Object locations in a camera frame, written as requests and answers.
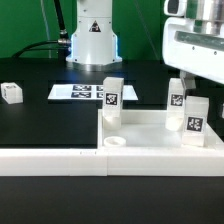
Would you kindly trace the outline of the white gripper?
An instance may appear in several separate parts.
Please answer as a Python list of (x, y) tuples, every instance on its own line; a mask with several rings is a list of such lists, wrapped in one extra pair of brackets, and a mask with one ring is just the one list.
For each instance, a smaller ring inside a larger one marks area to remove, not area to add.
[(165, 0), (164, 14), (163, 60), (182, 70), (184, 96), (195, 75), (224, 84), (224, 0)]

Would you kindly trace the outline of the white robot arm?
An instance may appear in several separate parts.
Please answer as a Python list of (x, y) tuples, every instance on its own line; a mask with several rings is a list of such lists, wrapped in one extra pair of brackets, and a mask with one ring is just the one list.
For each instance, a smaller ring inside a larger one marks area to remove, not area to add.
[[(165, 0), (164, 63), (224, 84), (224, 0)], [(66, 61), (100, 71), (122, 61), (112, 30), (112, 0), (77, 0), (77, 29)]]

